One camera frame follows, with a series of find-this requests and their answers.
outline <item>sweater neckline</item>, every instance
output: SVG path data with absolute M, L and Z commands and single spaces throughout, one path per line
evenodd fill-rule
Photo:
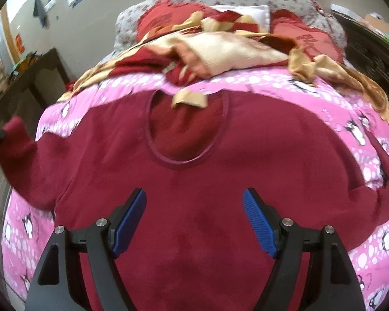
M 219 144 L 221 137 L 223 136 L 223 133 L 227 127 L 227 122 L 229 118 L 228 115 L 229 103 L 230 103 L 229 92 L 227 92 L 226 90 L 221 90 L 215 93 L 222 97 L 222 121 L 219 125 L 216 135 L 214 136 L 210 144 L 202 151 L 202 153 L 200 153 L 195 158 L 186 161 L 173 160 L 164 156 L 158 151 L 158 149 L 154 144 L 154 140 L 150 132 L 150 111 L 152 108 L 152 102 L 157 92 L 162 92 L 162 91 L 156 90 L 150 95 L 150 97 L 148 98 L 148 102 L 145 106 L 145 113 L 144 113 L 145 141 L 147 142 L 147 146 L 148 149 L 150 150 L 150 153 L 154 155 L 155 159 L 158 162 L 162 163 L 163 165 L 167 165 L 171 167 L 189 167 L 198 164 L 200 162 L 203 162 L 213 152 L 214 148 Z

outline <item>maroon sweater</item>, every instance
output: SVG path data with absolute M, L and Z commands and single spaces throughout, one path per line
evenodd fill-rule
M 108 217 L 135 187 L 145 190 L 145 213 L 116 260 L 139 311 L 252 310 L 273 261 L 243 211 L 248 187 L 303 227 L 333 225 L 348 250 L 389 219 L 389 156 L 370 133 L 388 177 L 377 191 L 364 186 L 340 138 L 297 105 L 221 91 L 205 110 L 173 110 L 170 97 L 152 95 L 90 109 L 67 138 L 45 133 L 33 142 L 16 118 L 0 144 L 15 190 L 71 230 Z M 99 309 L 86 257 L 81 263 Z M 303 266 L 292 307 L 305 275 Z

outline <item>beige wall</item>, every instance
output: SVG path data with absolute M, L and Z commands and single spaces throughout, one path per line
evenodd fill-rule
M 39 20 L 32 17 L 34 0 L 28 0 L 12 21 L 11 31 L 14 35 L 21 33 L 27 51 L 45 52 L 56 47 L 71 77 L 79 77 L 112 51 L 118 14 L 141 1 L 83 0 L 72 9 L 66 0 L 57 0 L 49 11 L 49 29 L 42 29 Z M 331 3 L 346 6 L 361 16 L 376 11 L 389 21 L 389 9 L 383 0 L 319 1 L 326 8 Z

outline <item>red pillow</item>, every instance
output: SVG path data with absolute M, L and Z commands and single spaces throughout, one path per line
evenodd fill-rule
M 141 41 L 144 35 L 153 28 L 182 24 L 195 11 L 202 11 L 205 18 L 219 14 L 217 10 L 197 2 L 173 3 L 171 0 L 158 0 L 139 18 L 137 40 Z
M 307 26 L 301 18 L 286 9 L 271 14 L 271 33 L 295 39 L 311 58 L 325 54 L 336 62 L 343 63 L 341 50 L 328 33 Z

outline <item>hanging gray cloth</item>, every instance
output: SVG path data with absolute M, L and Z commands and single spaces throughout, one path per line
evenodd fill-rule
M 48 21 L 48 14 L 45 11 L 45 7 L 43 6 L 42 0 L 35 0 L 33 17 L 39 18 L 42 28 L 45 28 Z

